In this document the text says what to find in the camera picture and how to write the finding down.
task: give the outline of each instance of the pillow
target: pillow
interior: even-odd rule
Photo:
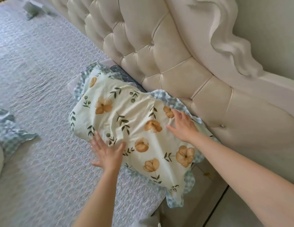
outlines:
[[[203,155],[166,129],[174,125],[170,107],[113,76],[95,68],[81,83],[83,91],[77,96],[83,96],[69,116],[73,133],[88,141],[97,130],[110,146],[126,141],[123,165],[165,187],[181,206],[191,163]]]

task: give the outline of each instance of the upholstered headboard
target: upholstered headboard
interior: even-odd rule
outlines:
[[[232,34],[234,0],[49,0],[152,91],[180,98],[226,146],[294,183],[294,81]]]

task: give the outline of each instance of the wall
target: wall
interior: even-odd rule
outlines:
[[[251,42],[264,70],[294,80],[294,0],[236,0],[233,33]]]
[[[206,227],[263,227],[263,224],[229,187]]]

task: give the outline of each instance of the bed frame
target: bed frame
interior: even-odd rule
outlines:
[[[232,34],[235,0],[48,0],[148,90],[178,97],[226,146],[294,183],[294,80]]]

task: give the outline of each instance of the cream leather headboard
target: cream leather headboard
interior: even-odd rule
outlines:
[[[234,0],[50,1],[146,90],[180,98],[224,145],[294,183],[294,81],[232,35]]]

